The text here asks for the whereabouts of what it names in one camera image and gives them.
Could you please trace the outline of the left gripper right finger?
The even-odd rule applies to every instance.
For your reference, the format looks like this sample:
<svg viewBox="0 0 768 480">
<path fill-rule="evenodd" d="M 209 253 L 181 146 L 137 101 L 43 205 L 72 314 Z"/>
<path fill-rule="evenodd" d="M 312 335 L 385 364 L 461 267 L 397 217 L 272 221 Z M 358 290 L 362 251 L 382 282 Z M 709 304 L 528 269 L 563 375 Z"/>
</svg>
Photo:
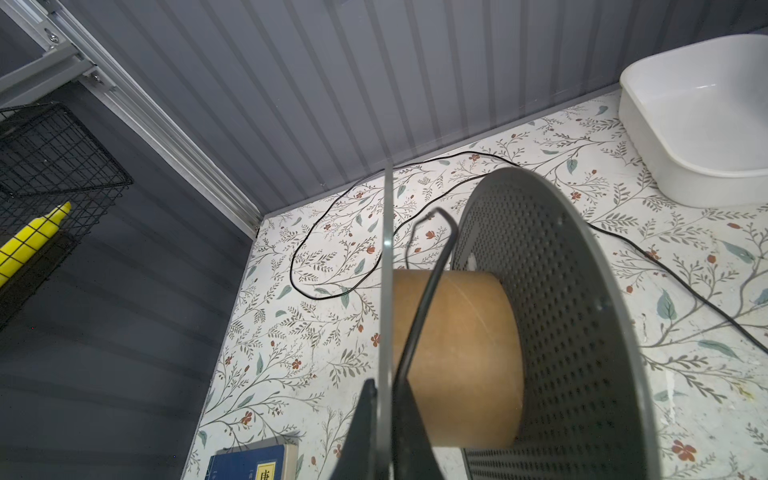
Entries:
<svg viewBox="0 0 768 480">
<path fill-rule="evenodd" d="M 410 384 L 394 392 L 393 471 L 396 480 L 443 480 Z"/>
</svg>

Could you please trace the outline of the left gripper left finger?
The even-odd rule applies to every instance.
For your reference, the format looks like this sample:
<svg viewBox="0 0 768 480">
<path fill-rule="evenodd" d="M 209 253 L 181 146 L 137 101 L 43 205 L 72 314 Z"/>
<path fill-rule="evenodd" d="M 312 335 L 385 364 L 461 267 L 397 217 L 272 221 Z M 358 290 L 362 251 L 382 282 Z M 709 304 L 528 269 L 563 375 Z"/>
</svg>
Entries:
<svg viewBox="0 0 768 480">
<path fill-rule="evenodd" d="M 346 439 L 331 480 L 370 480 L 375 477 L 377 389 L 364 382 Z"/>
</svg>

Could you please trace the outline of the grey perforated cable spool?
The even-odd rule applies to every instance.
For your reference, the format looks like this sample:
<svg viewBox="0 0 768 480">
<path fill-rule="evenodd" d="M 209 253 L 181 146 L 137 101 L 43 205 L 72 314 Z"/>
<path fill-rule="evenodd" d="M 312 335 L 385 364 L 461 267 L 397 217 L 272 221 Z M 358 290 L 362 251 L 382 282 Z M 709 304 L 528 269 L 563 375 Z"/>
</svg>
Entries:
<svg viewBox="0 0 768 480">
<path fill-rule="evenodd" d="M 392 269 L 392 399 L 408 381 L 433 453 L 490 479 L 656 479 L 628 310 L 585 222 L 542 177 L 485 176 L 430 270 Z"/>
</svg>

